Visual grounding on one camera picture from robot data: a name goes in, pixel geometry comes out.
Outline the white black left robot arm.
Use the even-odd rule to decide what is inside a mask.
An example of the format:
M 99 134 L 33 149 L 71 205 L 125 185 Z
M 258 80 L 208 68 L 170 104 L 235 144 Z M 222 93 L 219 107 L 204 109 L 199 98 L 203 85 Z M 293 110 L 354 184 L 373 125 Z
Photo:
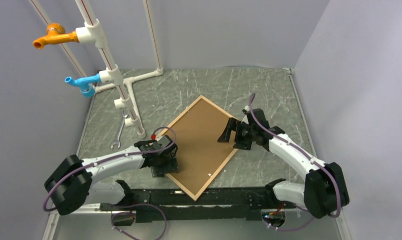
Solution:
M 124 180 L 104 183 L 103 180 L 121 172 L 150 168 L 155 177 L 175 173 L 177 143 L 169 136 L 138 141 L 134 145 L 108 155 L 83 158 L 67 156 L 48 177 L 44 187 L 53 208 L 43 206 L 44 211 L 57 211 L 61 216 L 73 213 L 90 204 L 111 204 L 120 210 L 134 203 L 134 194 Z

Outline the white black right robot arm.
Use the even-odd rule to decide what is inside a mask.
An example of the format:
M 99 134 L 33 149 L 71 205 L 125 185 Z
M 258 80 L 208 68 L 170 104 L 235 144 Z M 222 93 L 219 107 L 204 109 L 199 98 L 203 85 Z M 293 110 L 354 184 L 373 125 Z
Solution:
M 268 183 L 264 194 L 266 205 L 275 208 L 290 202 L 317 219 L 338 217 L 350 202 L 342 168 L 335 162 L 325 163 L 314 157 L 294 143 L 280 127 L 271 127 L 262 109 L 243 110 L 243 113 L 243 120 L 228 119 L 217 141 L 228 143 L 234 132 L 233 148 L 248 151 L 252 143 L 256 143 L 284 160 L 304 180 L 300 184 L 280 178 Z

